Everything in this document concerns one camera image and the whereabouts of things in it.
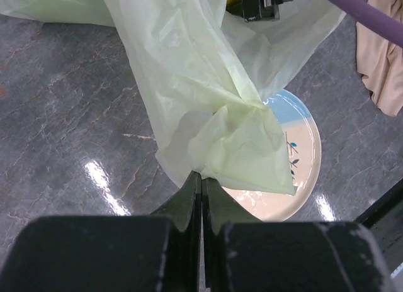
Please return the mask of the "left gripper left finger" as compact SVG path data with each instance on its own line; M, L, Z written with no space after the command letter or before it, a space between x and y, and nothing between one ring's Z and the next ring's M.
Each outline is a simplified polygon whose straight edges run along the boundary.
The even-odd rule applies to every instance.
M165 233L158 291L198 291L202 229L202 179L191 172L185 183L151 213L163 217Z

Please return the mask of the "light green plastic bag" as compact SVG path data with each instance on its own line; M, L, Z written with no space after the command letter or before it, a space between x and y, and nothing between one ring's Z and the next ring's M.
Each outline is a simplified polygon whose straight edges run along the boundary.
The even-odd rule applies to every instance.
M275 22L246 23L226 0L1 0L1 13L114 26L154 132L182 185L191 171L227 188L294 194L285 137L264 100L282 90L344 13L295 0Z

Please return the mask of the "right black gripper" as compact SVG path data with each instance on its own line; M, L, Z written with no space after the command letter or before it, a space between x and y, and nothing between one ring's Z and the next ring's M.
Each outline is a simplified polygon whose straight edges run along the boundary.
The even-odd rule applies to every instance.
M242 17L245 22L277 21L280 5L294 0L242 0Z

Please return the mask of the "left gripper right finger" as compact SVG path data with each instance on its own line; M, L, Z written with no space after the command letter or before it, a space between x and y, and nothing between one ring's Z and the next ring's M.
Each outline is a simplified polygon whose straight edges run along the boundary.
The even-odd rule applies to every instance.
M212 178L201 181L205 285L218 291L218 236L226 223L259 223L260 220L243 208L220 183Z

